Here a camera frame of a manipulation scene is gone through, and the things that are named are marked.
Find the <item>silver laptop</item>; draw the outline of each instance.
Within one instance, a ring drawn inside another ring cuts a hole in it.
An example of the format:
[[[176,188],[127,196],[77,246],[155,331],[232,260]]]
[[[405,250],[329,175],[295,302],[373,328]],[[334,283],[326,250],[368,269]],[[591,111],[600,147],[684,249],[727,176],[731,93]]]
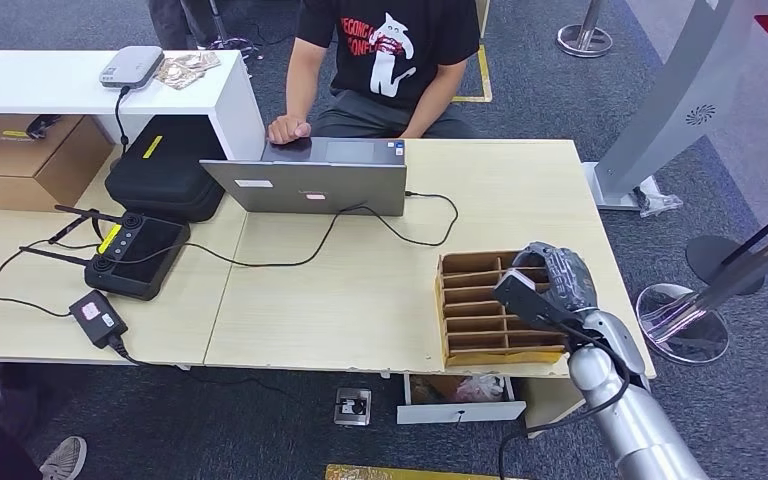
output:
[[[268,144],[259,161],[201,160],[201,165],[249,212],[334,214],[364,205],[399,217],[405,209],[402,140],[309,138]]]

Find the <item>gray pants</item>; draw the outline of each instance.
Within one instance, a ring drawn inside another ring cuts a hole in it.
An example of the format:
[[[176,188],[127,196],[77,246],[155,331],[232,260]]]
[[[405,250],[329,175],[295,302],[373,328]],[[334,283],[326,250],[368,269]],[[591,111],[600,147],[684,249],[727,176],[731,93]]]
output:
[[[423,138],[477,138],[475,129],[449,105]],[[314,137],[395,138],[408,128],[413,110],[381,105],[351,90],[336,93],[334,103],[312,123]]]
[[[188,33],[201,47],[218,38],[208,0],[148,0],[148,11],[164,50],[189,50]]]

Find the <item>sneaker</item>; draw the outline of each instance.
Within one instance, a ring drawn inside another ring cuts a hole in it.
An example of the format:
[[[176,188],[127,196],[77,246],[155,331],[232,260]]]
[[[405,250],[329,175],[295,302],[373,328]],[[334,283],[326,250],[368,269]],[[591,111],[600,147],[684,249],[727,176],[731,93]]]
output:
[[[69,437],[51,452],[40,467],[43,480],[74,480],[87,459],[87,442],[81,437]]]

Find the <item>robotic arm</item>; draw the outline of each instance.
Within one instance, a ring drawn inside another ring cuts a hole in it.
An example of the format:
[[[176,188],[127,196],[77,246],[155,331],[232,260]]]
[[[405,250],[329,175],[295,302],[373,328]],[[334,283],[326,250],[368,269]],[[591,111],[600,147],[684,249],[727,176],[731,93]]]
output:
[[[593,280],[581,257],[538,242],[523,250],[513,266],[496,286],[496,298],[538,328],[567,332],[570,377],[591,410],[614,399],[628,373],[622,396],[593,414],[620,478],[707,480],[652,397],[643,357],[625,324],[597,308]],[[534,282],[516,270],[525,266],[546,268],[548,291],[537,292]]]

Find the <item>black t-shirt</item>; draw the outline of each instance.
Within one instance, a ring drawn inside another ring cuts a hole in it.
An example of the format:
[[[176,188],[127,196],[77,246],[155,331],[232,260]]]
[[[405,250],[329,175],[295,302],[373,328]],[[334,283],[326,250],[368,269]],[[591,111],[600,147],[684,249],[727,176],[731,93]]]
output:
[[[296,36],[323,48],[337,28],[331,86],[415,107],[438,65],[478,51],[475,0],[302,0]]]

